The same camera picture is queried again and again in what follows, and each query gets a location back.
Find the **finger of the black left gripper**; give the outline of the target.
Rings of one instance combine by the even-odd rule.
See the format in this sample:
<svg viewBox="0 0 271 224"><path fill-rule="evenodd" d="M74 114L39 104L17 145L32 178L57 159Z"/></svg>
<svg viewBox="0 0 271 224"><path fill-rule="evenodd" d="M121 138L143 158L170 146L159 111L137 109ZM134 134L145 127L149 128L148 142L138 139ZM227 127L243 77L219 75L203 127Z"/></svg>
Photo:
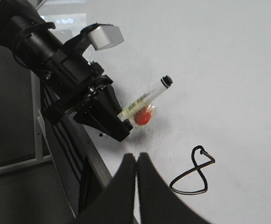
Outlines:
<svg viewBox="0 0 271 224"><path fill-rule="evenodd" d="M107 134L121 142L132 129L131 123L121 121L117 115L122 111L113 87L108 84L90 97L88 102L74 115L73 119Z"/></svg>

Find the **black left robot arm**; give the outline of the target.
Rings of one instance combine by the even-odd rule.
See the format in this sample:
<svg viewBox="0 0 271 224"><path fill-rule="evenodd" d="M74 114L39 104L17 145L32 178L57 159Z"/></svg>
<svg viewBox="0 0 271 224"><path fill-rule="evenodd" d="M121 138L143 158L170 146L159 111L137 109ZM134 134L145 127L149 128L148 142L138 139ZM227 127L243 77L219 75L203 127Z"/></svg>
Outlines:
<svg viewBox="0 0 271 224"><path fill-rule="evenodd" d="M28 1L0 0L0 46L42 82L45 140L70 209L78 216L93 199L89 193L98 193L101 187L88 155L95 147L85 131L73 126L90 126L117 141L132 129L127 119L118 118L122 108L112 79L83 53L89 46L114 47L123 37L117 26L95 23L61 42L52 33L54 28Z"/></svg>

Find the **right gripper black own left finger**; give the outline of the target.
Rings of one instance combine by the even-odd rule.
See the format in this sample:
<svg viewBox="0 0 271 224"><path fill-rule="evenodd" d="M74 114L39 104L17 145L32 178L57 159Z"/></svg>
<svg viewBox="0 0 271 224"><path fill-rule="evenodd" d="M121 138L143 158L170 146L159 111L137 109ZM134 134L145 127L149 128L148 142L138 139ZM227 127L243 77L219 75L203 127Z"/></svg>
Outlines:
<svg viewBox="0 0 271 224"><path fill-rule="evenodd" d="M125 154L120 167L99 197L74 221L76 224L131 224L134 219L136 161Z"/></svg>

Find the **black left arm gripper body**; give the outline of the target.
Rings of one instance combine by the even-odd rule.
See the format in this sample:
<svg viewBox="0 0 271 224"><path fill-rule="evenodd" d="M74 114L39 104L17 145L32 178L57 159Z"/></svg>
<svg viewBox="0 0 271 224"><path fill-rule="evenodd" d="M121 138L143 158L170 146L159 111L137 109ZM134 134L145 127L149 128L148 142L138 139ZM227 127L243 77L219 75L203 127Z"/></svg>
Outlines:
<svg viewBox="0 0 271 224"><path fill-rule="evenodd" d="M113 82L98 63L89 63L81 54L67 56L58 50L45 65L52 69L46 84L59 97L44 112L52 124L89 105L99 89Z"/></svg>

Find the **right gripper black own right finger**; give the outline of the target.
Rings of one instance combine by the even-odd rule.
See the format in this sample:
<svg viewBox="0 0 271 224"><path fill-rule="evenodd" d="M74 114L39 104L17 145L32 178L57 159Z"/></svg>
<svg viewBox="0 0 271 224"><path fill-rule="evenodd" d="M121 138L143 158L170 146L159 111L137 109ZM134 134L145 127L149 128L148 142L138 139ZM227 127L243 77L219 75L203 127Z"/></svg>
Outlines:
<svg viewBox="0 0 271 224"><path fill-rule="evenodd" d="M142 224L207 224L168 187L147 153L137 160L137 181Z"/></svg>

